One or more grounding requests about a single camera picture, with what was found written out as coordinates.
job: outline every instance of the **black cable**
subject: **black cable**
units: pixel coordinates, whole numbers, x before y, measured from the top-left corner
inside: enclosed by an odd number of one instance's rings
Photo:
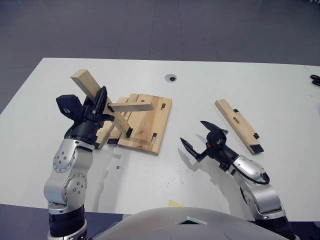
[[[222,148],[221,151],[223,152],[223,154],[225,155],[225,157],[228,159],[228,155],[227,155],[227,153],[225,152],[224,148]],[[270,178],[269,178],[269,176],[267,175],[267,173],[265,174],[265,176],[267,177],[267,179],[266,179],[265,182],[264,182],[264,181],[257,181],[257,180],[255,180],[255,179],[247,176],[245,173],[243,173],[239,168],[236,167],[236,165],[235,165],[233,162],[231,163],[231,165],[232,165],[242,176],[244,176],[246,179],[248,179],[248,180],[250,180],[250,181],[252,181],[252,182],[254,182],[254,183],[256,183],[256,184],[267,185],[267,184],[269,184],[269,182],[270,182]]]

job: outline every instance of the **pine wood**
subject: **pine wood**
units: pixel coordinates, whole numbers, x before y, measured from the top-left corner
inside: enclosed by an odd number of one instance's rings
[[[127,97],[119,97],[117,103],[126,103],[128,100]],[[109,138],[110,134],[112,133],[112,131],[117,130],[119,133],[120,131],[114,127],[114,124],[112,121],[105,121],[103,123],[102,128],[100,128],[98,130],[98,132],[96,133],[97,139],[96,139],[96,143],[97,143],[97,148],[101,148],[105,142],[107,141],[107,139]]]
[[[131,93],[128,100],[126,101],[127,103],[135,103],[138,99],[139,94],[136,93]],[[130,117],[131,112],[123,112],[122,115],[124,116],[124,119],[128,121],[128,118]],[[121,132],[114,127],[110,133],[109,139],[108,139],[108,144],[109,143],[114,143],[117,142],[121,137]]]
[[[154,110],[133,111],[128,118],[128,123],[133,128],[131,136],[126,138],[124,134],[122,134],[118,145],[158,155],[172,100],[170,98],[140,94],[137,102],[141,101],[151,102]],[[156,134],[156,137],[155,141],[152,142],[154,134]]]
[[[126,103],[109,103],[109,108],[112,108],[114,112],[125,113],[125,112],[141,112],[150,111],[154,109],[151,102],[126,102]]]
[[[100,89],[100,86],[88,70],[80,69],[73,74],[71,78],[92,101],[95,101],[95,97]],[[112,104],[112,101],[109,99],[109,97],[107,98],[107,103]],[[128,131],[130,125],[120,112],[111,112],[108,106],[105,106],[104,112],[114,116],[113,124],[117,129],[119,129],[120,132],[126,133]]]
[[[244,145],[252,154],[255,154],[256,152],[252,149],[251,146],[260,146],[260,144],[254,137],[254,133],[256,132],[250,125],[250,123],[241,115],[241,113],[235,112],[225,99],[215,101],[215,105],[218,107],[233,130],[242,140]]]

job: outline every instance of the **floor tile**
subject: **floor tile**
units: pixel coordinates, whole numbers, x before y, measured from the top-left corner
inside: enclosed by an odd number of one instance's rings
[[[151,49],[149,59],[150,60],[182,61],[184,59],[184,53],[182,48]]]
[[[114,59],[116,57],[116,47],[99,47],[99,46],[87,46],[81,58],[85,59]]]
[[[7,67],[0,75],[0,94],[15,94],[29,77],[33,67]]]
[[[14,93],[0,93],[0,114],[5,109],[5,107],[8,105],[10,100],[14,97]]]
[[[284,53],[279,50],[251,50],[255,63],[287,64]]]
[[[209,49],[214,47],[210,33],[207,34],[182,34],[184,48]]]
[[[135,48],[135,47],[119,47],[116,53],[117,59],[137,59],[148,60],[149,48]]]
[[[247,49],[216,49],[221,62],[251,63],[253,57]]]
[[[320,55],[317,53],[285,51],[284,55],[289,64],[320,66]]]
[[[171,36],[152,36],[151,48],[153,49],[178,49],[182,48],[182,38]]]
[[[122,48],[150,48],[151,32],[123,34],[119,46]]]
[[[184,48],[183,60],[185,61],[219,61],[215,49]]]

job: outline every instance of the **wooden board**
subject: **wooden board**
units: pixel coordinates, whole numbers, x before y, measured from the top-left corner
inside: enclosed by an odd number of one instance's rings
[[[150,111],[154,109],[151,102],[126,102],[126,103],[109,103],[109,108],[112,108],[114,112],[126,113],[126,112],[142,112]]]
[[[100,86],[96,82],[94,77],[90,74],[90,72],[86,69],[80,69],[76,73],[74,73],[71,78],[75,82],[75,84],[77,84],[78,87],[88,96],[88,98],[90,98],[94,102]],[[107,103],[112,103],[109,97],[107,98]],[[114,116],[113,124],[120,130],[120,132],[128,132],[128,130],[130,129],[130,125],[120,112],[111,112],[107,105],[104,108],[104,112]]]
[[[127,100],[128,100],[127,97],[121,96],[118,99],[117,103],[126,103]],[[98,149],[105,144],[105,142],[107,141],[107,139],[109,138],[113,130],[117,130],[120,133],[120,131],[116,127],[114,127],[114,124],[112,123],[112,121],[105,121],[103,123],[102,128],[100,128],[96,133],[97,139],[95,142]]]
[[[127,103],[135,103],[138,99],[139,94],[136,93],[131,93]],[[124,116],[124,119],[128,121],[129,117],[130,117],[131,112],[123,112],[122,115]],[[110,133],[109,139],[107,141],[108,144],[118,144],[118,141],[121,137],[121,132],[114,127]]]
[[[233,110],[225,99],[215,101],[215,105],[252,154],[264,151],[256,139],[258,134],[237,109]]]
[[[129,138],[122,134],[118,145],[158,155],[172,100],[170,98],[140,94],[136,101],[138,103],[151,102],[154,109],[151,111],[131,112],[128,123],[133,128],[133,131]]]

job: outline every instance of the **rectangular slot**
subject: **rectangular slot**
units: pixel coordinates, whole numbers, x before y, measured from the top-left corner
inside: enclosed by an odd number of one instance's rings
[[[233,120],[235,120],[235,122],[236,122],[237,124],[240,123],[236,117],[234,117]]]
[[[154,144],[157,138],[157,134],[154,132],[151,138],[151,142]]]

